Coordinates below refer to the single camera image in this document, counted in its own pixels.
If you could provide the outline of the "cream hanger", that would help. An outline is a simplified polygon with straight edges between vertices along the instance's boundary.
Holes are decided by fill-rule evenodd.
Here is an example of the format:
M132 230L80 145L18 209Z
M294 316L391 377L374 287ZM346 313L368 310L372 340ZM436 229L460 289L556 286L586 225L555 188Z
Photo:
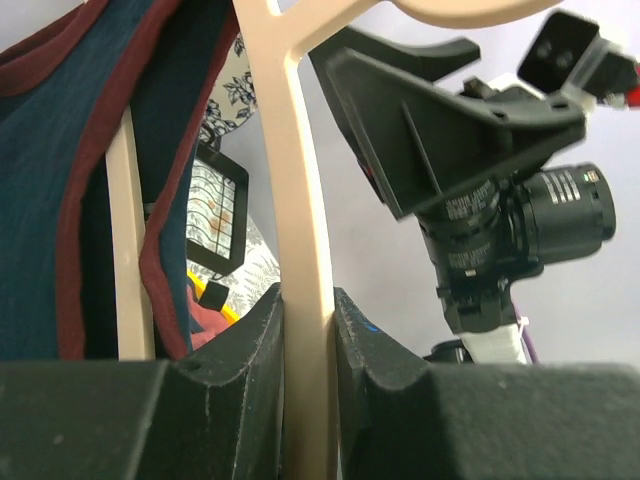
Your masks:
M284 300L284 475L338 472L334 313L329 236L298 65L316 45L365 13L366 0L238 1L236 15L262 120ZM151 305L138 259L146 237L133 121L124 115L106 153L114 250L118 354L151 360Z

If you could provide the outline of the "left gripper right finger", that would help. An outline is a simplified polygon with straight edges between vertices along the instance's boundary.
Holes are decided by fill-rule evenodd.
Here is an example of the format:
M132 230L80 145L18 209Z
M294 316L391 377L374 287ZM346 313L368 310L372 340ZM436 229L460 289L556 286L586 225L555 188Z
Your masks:
M635 368L430 363L334 295L345 478L638 477Z

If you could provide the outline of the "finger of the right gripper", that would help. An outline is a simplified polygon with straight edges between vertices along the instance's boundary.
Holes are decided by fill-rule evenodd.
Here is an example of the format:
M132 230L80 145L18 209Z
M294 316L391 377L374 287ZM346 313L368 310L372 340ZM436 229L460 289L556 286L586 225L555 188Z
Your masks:
M479 45L465 37L432 45L406 45L347 26L309 53L317 75L320 75L321 67L344 49L354 50L424 80L440 80L481 58Z

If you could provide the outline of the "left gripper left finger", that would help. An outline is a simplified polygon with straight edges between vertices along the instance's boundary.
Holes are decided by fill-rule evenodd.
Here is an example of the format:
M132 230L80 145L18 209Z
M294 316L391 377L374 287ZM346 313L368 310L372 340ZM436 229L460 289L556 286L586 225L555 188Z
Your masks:
M283 302L271 286L186 358L1 366L5 479L274 479Z

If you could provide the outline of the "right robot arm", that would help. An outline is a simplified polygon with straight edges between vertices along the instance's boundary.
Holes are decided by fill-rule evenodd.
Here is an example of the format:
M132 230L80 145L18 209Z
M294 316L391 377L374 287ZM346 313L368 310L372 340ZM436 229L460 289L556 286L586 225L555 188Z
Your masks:
M310 52L332 115L379 199L419 223L451 331L477 363L522 363L511 285L596 253L616 230L593 164L548 168L586 115L561 95L438 81L476 61L466 38L406 46L344 27Z

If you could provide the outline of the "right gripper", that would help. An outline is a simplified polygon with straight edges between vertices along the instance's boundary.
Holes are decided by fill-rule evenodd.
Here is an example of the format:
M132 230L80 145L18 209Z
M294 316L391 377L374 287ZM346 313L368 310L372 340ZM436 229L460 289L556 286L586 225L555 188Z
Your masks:
M443 300L498 300L547 265L596 253L616 230L611 190L591 163L548 168L586 135L562 94L512 87L455 95L353 50L327 67L384 202L418 213Z

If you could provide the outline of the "navy tank top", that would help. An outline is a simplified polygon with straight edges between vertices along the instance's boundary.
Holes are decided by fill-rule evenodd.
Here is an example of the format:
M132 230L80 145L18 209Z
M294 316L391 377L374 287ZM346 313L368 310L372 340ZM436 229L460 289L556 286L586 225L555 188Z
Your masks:
M1 357L117 354L105 155L130 112L157 351L191 350L190 169L239 30L229 1L90 1L1 55Z

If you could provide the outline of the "red tank top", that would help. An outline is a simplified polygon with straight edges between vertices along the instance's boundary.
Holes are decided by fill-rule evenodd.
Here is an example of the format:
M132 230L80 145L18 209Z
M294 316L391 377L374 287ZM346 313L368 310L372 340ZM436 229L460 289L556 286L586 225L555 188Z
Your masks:
M189 330L194 349L199 349L232 325L232 322L218 310L201 306L196 298L196 287L187 282L189 310Z

